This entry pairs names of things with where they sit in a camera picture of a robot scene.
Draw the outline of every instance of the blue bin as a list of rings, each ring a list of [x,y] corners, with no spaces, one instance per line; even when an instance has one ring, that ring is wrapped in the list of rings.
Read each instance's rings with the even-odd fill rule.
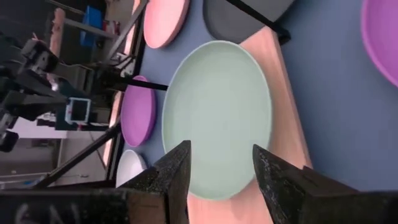
[[[87,6],[86,14],[83,18],[83,23],[98,29],[102,29],[103,25],[102,12],[98,9]],[[95,35],[90,32],[81,31],[80,45],[84,47],[95,46]]]

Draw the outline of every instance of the dark gray plate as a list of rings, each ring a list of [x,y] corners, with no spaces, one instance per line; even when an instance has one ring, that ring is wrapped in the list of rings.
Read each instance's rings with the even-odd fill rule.
[[[242,0],[270,21],[276,21],[295,0]],[[203,17],[216,39],[241,43],[264,24],[240,11],[226,0],[204,0]]]

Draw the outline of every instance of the blue table surface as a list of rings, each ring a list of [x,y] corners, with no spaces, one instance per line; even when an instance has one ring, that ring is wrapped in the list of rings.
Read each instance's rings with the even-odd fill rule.
[[[359,190],[398,189],[398,88],[375,68],[363,47],[362,0],[301,0],[281,24],[292,34],[282,46],[298,114],[315,170]],[[212,40],[202,0],[191,2],[178,37],[164,49],[146,47],[141,75],[169,84],[179,63]],[[157,91],[157,121],[135,148],[148,164],[164,155]]]

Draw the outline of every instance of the mint green plate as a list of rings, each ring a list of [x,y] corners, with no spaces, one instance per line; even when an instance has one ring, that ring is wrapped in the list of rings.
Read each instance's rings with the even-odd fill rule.
[[[203,44],[174,74],[162,115],[165,152],[192,142],[190,193],[223,200],[254,177],[253,144],[268,147],[272,103],[265,76],[242,47]]]

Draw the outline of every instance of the metal frame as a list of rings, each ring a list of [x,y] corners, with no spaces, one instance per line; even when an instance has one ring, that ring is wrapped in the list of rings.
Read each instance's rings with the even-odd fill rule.
[[[104,60],[103,67],[99,69],[97,78],[101,78],[103,75],[104,71],[106,70],[106,67],[104,67],[110,60],[112,59],[112,56],[116,53],[117,49],[119,46],[122,44],[124,39],[127,37],[127,34],[133,27],[135,26],[134,30],[134,37],[132,40],[132,45],[131,45],[131,52],[133,55],[136,56],[136,65],[134,67],[133,71],[133,76],[136,76],[139,74],[141,70],[141,64],[142,64],[142,59],[144,56],[144,49],[146,46],[145,40],[144,40],[144,31],[143,31],[143,22],[144,22],[144,10],[146,7],[146,4],[148,3],[149,0],[141,0],[140,5],[137,7],[136,11],[133,13],[133,15],[130,18],[130,21],[127,23],[127,26],[124,28],[124,30],[121,32],[121,35],[118,37],[118,39],[115,41],[113,47],[109,51],[109,54],[107,54],[107,57]],[[245,13],[249,14],[253,18],[257,19],[264,25],[270,27],[273,31],[275,31],[278,36],[279,36],[279,42],[280,44],[284,44],[290,40],[290,33],[289,31],[285,30],[283,27],[278,26],[276,23],[268,20],[266,17],[258,13],[256,10],[248,6],[247,4],[243,3],[240,0],[226,0],[232,5],[236,6],[238,9],[244,11]],[[116,82],[112,83],[111,86],[108,88],[112,88],[115,90],[119,91],[124,91],[127,87],[127,85],[135,85],[135,86],[142,86],[145,88],[151,88],[155,90],[163,90],[166,91],[168,86],[167,85],[161,85],[157,83],[147,83],[147,82],[140,82],[137,80],[131,80],[130,78],[121,78],[121,77],[113,77],[113,80],[116,80]],[[124,147],[124,138],[121,134],[121,125],[120,121],[118,120],[116,124],[109,128],[105,134],[103,134],[99,139],[96,141],[92,142],[89,146],[84,148],[79,154],[77,154],[75,157],[71,158],[68,162],[64,163],[62,166],[59,168],[53,170],[48,176],[46,176],[44,179],[42,179],[40,182],[38,182],[35,186],[33,186],[33,189],[42,189],[48,187],[50,184],[55,182],[58,178],[60,178],[63,174],[68,172],[71,168],[73,168],[75,165],[77,165],[79,162],[81,162],[83,159],[85,159],[87,156],[89,156],[91,153],[96,151],[100,146],[105,144],[108,140],[113,139],[114,141],[112,142],[111,146],[111,152],[110,152],[110,157],[108,161],[108,166],[106,168],[106,177],[105,181],[102,182],[96,182],[100,183],[100,186],[109,186],[110,184],[114,183],[114,180],[116,180],[116,170],[118,166],[118,162],[120,160],[121,154],[123,153],[123,147]],[[75,185],[69,185],[69,187],[84,187],[84,186],[90,186],[93,187],[96,184],[89,184],[89,185],[83,185],[83,184],[75,184]]]

